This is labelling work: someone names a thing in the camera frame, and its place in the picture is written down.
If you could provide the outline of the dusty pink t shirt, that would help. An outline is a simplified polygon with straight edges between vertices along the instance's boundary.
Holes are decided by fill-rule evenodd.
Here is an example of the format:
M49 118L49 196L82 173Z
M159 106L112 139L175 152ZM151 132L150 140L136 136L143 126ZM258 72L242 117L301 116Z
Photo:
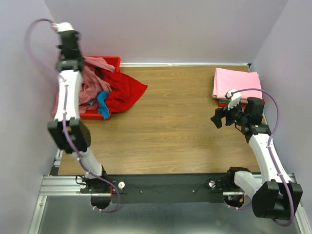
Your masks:
M111 86L95 74L96 69L114 72L115 67L103 58L59 57L56 63L59 92L53 109L54 120L80 119L79 106L96 98L101 91L111 91Z

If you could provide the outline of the red t shirt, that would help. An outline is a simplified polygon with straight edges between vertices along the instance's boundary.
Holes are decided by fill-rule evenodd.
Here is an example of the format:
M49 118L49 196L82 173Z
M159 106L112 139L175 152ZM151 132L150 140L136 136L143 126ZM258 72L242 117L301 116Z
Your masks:
M111 90L106 98L110 114L128 111L144 94L147 85L121 72L99 70L101 81L109 84Z

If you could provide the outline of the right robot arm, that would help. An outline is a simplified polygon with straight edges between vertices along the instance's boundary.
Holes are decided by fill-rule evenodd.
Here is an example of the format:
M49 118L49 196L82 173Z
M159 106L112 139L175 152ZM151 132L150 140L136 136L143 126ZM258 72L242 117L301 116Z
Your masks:
M303 190L287 175L274 147L270 128L262 122L264 101L249 97L242 107L239 93L228 93L227 98L228 105L217 108L211 121L219 129L225 119L227 126L234 125L243 134L256 157L262 180L258 181L247 168L230 167L223 178L212 179L210 183L215 188L241 189L251 199L256 217L291 221Z

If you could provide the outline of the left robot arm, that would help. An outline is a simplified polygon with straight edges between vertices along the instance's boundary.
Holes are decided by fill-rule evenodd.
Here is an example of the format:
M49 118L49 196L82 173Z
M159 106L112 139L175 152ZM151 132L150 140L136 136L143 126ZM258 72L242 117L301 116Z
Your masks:
M109 190L107 173L91 150L91 134L79 114L79 90L84 58L79 48L79 33L73 29L59 32L58 104L53 121L47 129L59 149L71 155L84 170L82 185L104 193Z

